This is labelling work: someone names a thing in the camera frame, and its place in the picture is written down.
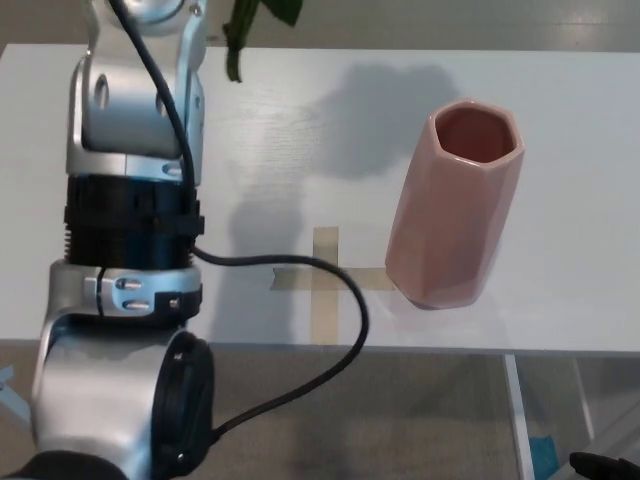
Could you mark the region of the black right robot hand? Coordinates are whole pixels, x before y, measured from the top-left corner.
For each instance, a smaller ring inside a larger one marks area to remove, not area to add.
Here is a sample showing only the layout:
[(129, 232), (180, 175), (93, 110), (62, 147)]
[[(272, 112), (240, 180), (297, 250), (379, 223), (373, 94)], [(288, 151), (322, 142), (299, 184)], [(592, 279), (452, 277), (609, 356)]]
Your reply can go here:
[(638, 465), (623, 459), (614, 459), (587, 452), (573, 452), (569, 464), (575, 472), (591, 480), (639, 480)]

